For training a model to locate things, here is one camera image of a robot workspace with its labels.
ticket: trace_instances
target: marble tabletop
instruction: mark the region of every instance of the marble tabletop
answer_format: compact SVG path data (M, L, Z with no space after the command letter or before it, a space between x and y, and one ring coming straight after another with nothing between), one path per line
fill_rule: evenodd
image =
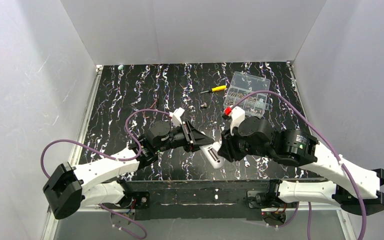
M154 108L172 112L182 107L183 119L215 140L227 124L222 118L226 92L200 94L219 85L229 86L234 72L269 79L270 90L281 94L302 112L291 72L285 62L194 63L104 66L84 143L106 154L124 149L131 141L124 125L134 111ZM308 126L276 97L269 97L264 118L277 130L302 129ZM207 108L200 108L206 103ZM167 120L159 113L139 113L129 123L136 135L154 121ZM83 150L80 164L98 160L100 156ZM296 167L284 167L271 159L247 156L234 163L226 162L213 169L200 152L188 153L182 148L160 153L152 165L124 176L133 181L156 180L248 180L310 178L315 173Z

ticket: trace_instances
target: clear plastic box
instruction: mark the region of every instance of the clear plastic box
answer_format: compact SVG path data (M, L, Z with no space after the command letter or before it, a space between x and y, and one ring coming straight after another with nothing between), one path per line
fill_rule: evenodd
M269 90L270 80L264 77L253 76L239 71L234 72L230 86L227 90L223 106L226 108L233 105L245 95L258 90ZM239 105L247 116L262 117L267 109L267 94L256 94Z

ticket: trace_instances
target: yellow screwdriver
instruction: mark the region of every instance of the yellow screwdriver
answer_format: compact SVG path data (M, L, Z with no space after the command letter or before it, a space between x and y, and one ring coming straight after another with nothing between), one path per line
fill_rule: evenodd
M216 86L216 87L213 87L211 88L210 90L208 91L203 91L201 92L202 94L204 93L214 93L214 92L217 92L217 91L221 91L221 90L225 90L226 89L226 85L222 85L222 86Z

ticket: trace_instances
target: yellow screwdriver handle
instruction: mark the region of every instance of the yellow screwdriver handle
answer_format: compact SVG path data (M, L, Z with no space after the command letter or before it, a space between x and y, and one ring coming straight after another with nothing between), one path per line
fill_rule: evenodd
M223 86L217 86L217 87L211 88L211 91L217 92L225 89L226 89L226 85L223 85Z

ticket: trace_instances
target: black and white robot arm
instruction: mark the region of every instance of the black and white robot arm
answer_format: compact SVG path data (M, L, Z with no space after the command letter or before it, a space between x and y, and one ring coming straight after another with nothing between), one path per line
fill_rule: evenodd
M55 218L66 218L83 206L120 204L125 197L130 197L128 186L123 180L113 179L151 165L158 160L158 153L163 151L179 147L183 147L186 152L201 150L215 169L221 168L225 161L217 155L221 144L196 130L189 121L182 121L183 113L182 108L170 113L173 128L167 121L152 124L138 138L142 151L136 159L117 161L102 158L74 166L68 162L60 164L43 187ZM130 159L138 151L139 146L133 142L111 157Z
M342 155L340 162L314 136L301 130L276 131L269 122L258 117L245 118L245 111L235 107L227 116L230 128L222 133L218 155L229 162L240 161L246 155L269 157L284 166L300 167L328 181L301 182L272 180L266 193L249 199L252 206L271 207L273 203L317 202L332 204L361 215L353 185L341 168L345 165L362 196L367 215L384 210L384 169L367 170L349 162Z

